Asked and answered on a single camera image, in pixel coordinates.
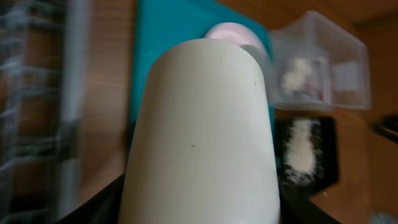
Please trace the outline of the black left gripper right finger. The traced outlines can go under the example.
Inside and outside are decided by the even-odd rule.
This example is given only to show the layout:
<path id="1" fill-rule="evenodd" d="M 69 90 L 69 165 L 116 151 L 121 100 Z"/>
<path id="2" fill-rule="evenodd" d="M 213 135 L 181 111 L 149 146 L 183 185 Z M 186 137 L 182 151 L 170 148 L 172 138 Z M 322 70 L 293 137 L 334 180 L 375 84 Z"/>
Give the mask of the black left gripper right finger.
<path id="1" fill-rule="evenodd" d="M 281 224 L 340 224 L 300 191 L 286 185 L 280 190 Z"/>

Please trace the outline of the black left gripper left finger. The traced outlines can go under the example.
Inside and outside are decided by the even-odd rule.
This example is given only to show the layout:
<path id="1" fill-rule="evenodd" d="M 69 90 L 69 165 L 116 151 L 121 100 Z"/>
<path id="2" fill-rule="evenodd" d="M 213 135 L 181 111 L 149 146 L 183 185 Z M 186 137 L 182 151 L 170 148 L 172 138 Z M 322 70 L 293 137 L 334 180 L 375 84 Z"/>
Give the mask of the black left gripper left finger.
<path id="1" fill-rule="evenodd" d="M 117 224 L 125 174 L 56 224 Z"/>

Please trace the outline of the cream white cup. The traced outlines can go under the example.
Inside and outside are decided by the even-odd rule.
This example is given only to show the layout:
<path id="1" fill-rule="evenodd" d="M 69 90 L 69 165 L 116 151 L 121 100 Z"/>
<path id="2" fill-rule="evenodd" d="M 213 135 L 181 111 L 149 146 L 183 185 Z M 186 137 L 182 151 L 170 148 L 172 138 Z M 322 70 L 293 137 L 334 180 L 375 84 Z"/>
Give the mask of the cream white cup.
<path id="1" fill-rule="evenodd" d="M 277 223 L 262 71 L 215 39 L 166 51 L 146 81 L 119 223 Z"/>

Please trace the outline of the white tissue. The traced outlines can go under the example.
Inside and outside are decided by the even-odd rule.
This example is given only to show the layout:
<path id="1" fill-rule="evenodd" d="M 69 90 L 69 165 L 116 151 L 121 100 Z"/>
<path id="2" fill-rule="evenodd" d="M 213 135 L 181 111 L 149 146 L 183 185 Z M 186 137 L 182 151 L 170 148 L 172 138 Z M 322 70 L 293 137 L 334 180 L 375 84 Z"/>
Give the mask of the white tissue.
<path id="1" fill-rule="evenodd" d="M 286 95 L 307 93 L 312 81 L 312 66 L 307 58 L 295 57 L 288 61 L 282 76 L 282 89 Z"/>

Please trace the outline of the grey-white bowl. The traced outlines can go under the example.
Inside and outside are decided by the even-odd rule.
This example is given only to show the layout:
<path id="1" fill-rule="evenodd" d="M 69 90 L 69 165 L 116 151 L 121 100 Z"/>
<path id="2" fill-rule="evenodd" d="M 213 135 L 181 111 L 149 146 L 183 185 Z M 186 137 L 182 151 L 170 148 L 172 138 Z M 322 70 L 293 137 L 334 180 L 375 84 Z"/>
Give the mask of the grey-white bowl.
<path id="1" fill-rule="evenodd" d="M 235 22 L 223 22 L 213 26 L 204 38 L 222 40 L 247 51 L 262 70 L 266 91 L 272 90 L 272 76 L 275 74 L 275 69 L 271 62 L 270 53 L 251 29 Z"/>

